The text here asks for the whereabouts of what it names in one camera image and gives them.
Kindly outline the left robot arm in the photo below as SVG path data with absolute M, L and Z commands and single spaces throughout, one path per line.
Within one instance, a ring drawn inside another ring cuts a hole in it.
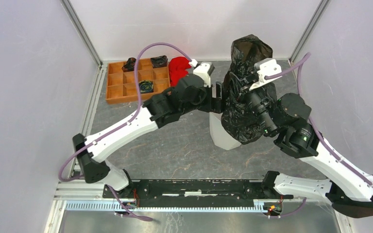
M 133 192 L 129 175 L 107 163 L 107 158 L 134 139 L 176 122 L 191 111 L 220 113 L 221 102 L 221 82 L 205 87 L 198 75 L 186 75 L 175 87 L 153 95 L 139 109 L 109 128 L 90 136 L 81 133 L 73 136 L 80 177 L 86 183 L 102 182 L 120 197 L 129 197 Z

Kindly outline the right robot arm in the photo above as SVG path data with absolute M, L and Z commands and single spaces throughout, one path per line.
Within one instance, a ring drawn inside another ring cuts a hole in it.
M 373 216 L 373 175 L 364 172 L 337 152 L 313 125 L 311 108 L 297 93 L 278 98 L 271 82 L 254 75 L 229 73 L 229 97 L 224 124 L 248 143 L 250 136 L 273 138 L 284 154 L 309 164 L 324 179 L 296 178 L 269 171 L 261 192 L 267 198 L 293 195 L 329 203 L 337 212 L 352 217 Z

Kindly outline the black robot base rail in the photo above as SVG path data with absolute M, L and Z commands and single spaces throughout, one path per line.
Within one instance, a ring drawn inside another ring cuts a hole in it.
M 290 200 L 274 190 L 272 181 L 249 179 L 132 180 L 116 192 L 120 200 L 134 199 L 137 207 L 252 207 L 254 200 Z

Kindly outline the white plastic trash bin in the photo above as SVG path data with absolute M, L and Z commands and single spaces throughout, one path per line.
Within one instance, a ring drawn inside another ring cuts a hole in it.
M 232 150 L 241 146 L 241 143 L 235 140 L 221 124 L 222 114 L 209 113 L 209 130 L 211 138 L 215 146 L 224 149 Z

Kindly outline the black plastic trash bag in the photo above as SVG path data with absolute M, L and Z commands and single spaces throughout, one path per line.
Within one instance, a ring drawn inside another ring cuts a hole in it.
M 221 125 L 243 145 L 257 141 L 264 133 L 247 100 L 250 91 L 243 88 L 258 81 L 255 63 L 272 55 L 273 49 L 253 34 L 236 39 L 231 45 L 231 64 L 222 83 L 225 109 Z

